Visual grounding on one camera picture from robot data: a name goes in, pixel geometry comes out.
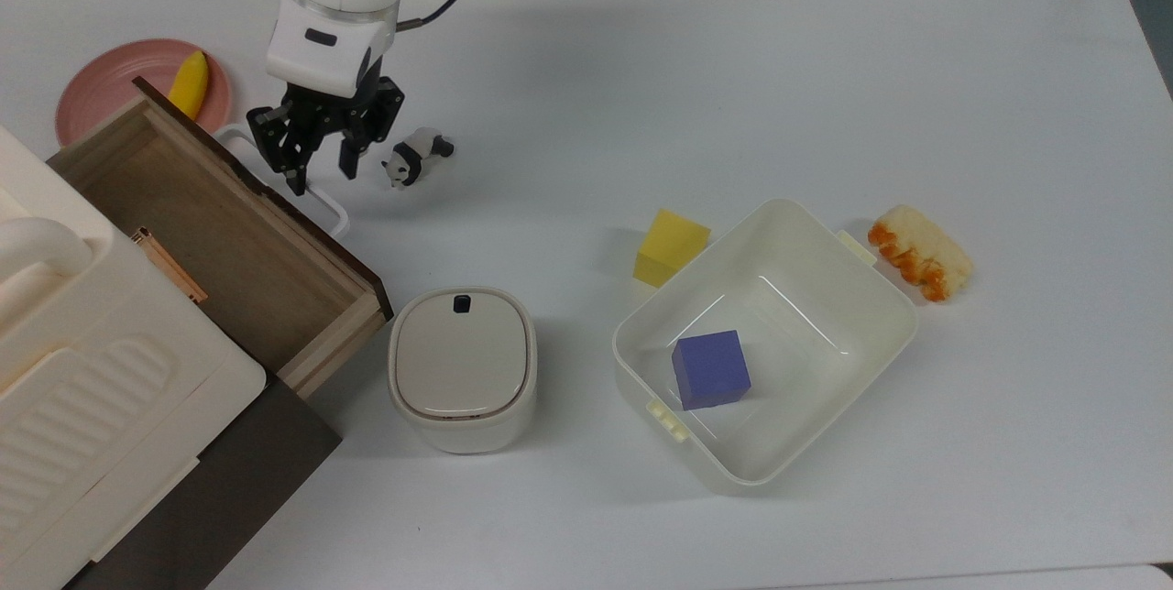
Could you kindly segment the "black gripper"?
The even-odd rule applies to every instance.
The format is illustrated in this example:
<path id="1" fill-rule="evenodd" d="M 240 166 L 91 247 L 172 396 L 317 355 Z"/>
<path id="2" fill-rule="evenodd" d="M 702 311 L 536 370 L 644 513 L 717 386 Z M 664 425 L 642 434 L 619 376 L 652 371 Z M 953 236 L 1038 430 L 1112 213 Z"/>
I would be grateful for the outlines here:
<path id="1" fill-rule="evenodd" d="M 378 73 L 362 76 L 348 97 L 289 83 L 286 104 L 248 110 L 248 130 L 267 167 L 282 174 L 294 196 L 304 196 L 308 160 L 301 137 L 343 131 L 338 165 L 347 179 L 355 179 L 359 160 L 369 145 L 385 142 L 404 101 L 402 89 Z"/>

